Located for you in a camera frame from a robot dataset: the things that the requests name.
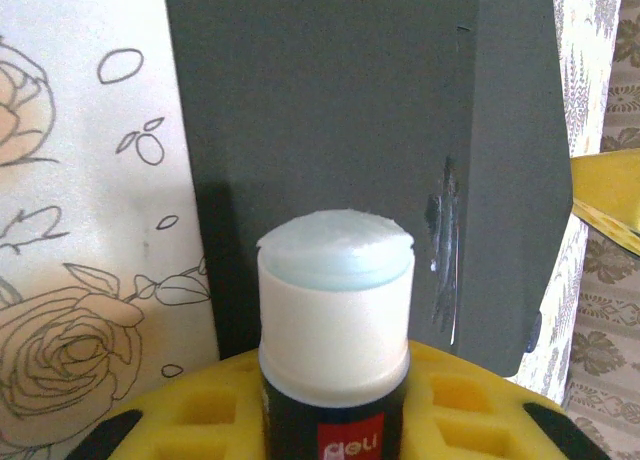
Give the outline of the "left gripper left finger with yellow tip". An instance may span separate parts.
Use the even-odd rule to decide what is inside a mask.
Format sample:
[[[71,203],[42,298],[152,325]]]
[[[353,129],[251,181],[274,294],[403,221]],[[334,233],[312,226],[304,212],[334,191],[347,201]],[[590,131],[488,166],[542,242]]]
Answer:
[[[69,459],[263,459],[261,375],[248,352],[120,405]]]

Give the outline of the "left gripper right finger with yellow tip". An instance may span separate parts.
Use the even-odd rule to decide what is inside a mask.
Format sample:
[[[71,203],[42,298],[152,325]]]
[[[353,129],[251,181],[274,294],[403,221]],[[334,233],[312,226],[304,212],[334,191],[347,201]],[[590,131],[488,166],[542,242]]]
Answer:
[[[410,343],[402,459],[607,459],[554,401]]]

